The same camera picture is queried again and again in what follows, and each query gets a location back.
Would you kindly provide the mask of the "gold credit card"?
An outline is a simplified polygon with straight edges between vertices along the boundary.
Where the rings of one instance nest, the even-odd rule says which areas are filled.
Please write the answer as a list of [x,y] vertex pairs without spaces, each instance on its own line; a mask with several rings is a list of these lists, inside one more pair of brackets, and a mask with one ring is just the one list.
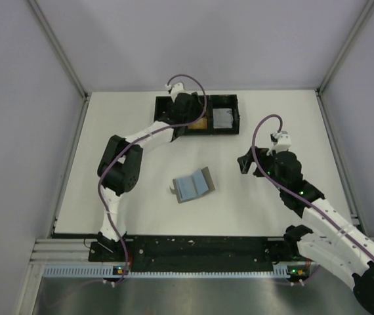
[[207,129],[207,118],[202,117],[199,120],[197,120],[195,123],[188,126],[189,129]]

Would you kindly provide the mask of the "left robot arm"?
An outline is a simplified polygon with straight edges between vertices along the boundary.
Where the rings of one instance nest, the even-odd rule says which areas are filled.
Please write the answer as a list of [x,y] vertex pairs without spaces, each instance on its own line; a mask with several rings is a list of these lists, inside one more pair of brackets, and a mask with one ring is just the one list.
[[109,139],[97,169],[97,190],[104,207],[99,245],[110,252],[124,246],[126,227],[118,222],[119,203],[122,195],[136,186],[143,156],[183,135],[187,126],[199,121],[206,112],[207,96],[180,92],[149,127],[130,136],[114,135]]

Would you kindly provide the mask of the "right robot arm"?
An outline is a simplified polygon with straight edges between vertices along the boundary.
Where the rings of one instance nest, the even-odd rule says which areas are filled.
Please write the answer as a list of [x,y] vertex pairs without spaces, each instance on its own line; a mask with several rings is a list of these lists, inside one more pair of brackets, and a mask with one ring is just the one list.
[[345,283],[359,304],[374,314],[374,241],[346,220],[325,195],[304,179],[302,165],[290,151],[251,147],[237,159],[241,173],[257,164],[256,177],[268,179],[284,205],[303,220],[284,235],[290,250]]

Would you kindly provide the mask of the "grey card holder wallet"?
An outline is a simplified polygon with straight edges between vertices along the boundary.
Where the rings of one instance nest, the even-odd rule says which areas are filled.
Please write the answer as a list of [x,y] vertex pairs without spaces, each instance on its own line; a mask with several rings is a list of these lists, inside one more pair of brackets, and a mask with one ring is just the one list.
[[208,167],[198,169],[191,175],[174,178],[170,187],[178,203],[186,203],[215,191],[215,185]]

